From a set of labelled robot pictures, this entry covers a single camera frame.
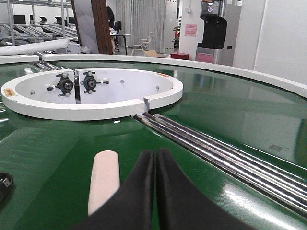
black foam piece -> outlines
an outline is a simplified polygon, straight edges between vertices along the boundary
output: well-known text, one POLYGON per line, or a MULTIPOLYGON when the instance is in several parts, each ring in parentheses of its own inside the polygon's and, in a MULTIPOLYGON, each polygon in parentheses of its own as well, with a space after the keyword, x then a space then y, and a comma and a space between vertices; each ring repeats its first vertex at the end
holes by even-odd
POLYGON ((227 21, 219 16, 201 17, 205 21, 202 43, 197 47, 223 49, 225 45, 227 21))
POLYGON ((72 230, 150 230, 153 195, 154 153, 147 150, 118 191, 72 230))
POLYGON ((157 153, 156 192, 160 230, 253 230, 194 186, 171 152, 157 153))

person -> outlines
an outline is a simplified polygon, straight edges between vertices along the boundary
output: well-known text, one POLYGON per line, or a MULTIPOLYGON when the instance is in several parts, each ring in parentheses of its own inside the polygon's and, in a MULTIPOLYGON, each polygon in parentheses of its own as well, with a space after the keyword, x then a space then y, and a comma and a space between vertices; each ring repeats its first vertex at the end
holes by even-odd
MULTIPOLYGON (((108 17, 108 20, 109 20, 110 33, 115 34, 114 13, 113 13, 111 7, 109 7, 109 6, 106 7, 106 10, 107 10, 107 17, 108 17)), ((114 42, 114 38, 112 36, 111 36, 111 44, 112 44, 112 52, 113 52, 113 54, 115 54, 115 42, 114 42)))

red box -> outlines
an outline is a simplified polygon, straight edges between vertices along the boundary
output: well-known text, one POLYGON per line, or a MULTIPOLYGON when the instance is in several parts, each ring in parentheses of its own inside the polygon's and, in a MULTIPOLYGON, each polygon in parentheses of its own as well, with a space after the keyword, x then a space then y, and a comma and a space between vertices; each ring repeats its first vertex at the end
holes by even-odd
POLYGON ((190 57, 190 54, 179 53, 179 52, 171 53, 171 58, 173 58, 173 59, 188 60, 189 57, 190 57))

desk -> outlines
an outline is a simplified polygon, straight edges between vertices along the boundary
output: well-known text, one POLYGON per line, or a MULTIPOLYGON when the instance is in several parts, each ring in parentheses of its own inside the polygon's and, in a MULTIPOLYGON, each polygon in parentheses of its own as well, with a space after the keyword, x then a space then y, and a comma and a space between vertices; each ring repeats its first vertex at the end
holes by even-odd
POLYGON ((124 38, 124 43, 125 43, 125 50, 126 50, 126 55, 128 55, 127 53, 127 42, 126 42, 126 36, 131 36, 130 34, 111 34, 111 36, 115 37, 123 37, 124 38))

white pipe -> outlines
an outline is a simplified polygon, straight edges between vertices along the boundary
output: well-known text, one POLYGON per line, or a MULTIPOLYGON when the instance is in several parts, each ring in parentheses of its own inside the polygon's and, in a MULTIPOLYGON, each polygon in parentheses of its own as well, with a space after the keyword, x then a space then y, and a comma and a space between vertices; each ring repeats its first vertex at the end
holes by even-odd
POLYGON ((26 44, 26 45, 20 45, 20 46, 0 47, 0 56, 1 55, 27 54, 27 53, 34 53, 37 51, 67 48, 68 44, 69 44, 69 39, 65 38, 65 39, 59 39, 59 40, 54 40, 54 41, 32 43, 32 44, 26 44))
POLYGON ((99 209, 119 189, 118 155, 106 150, 96 154, 92 169, 88 215, 99 209))

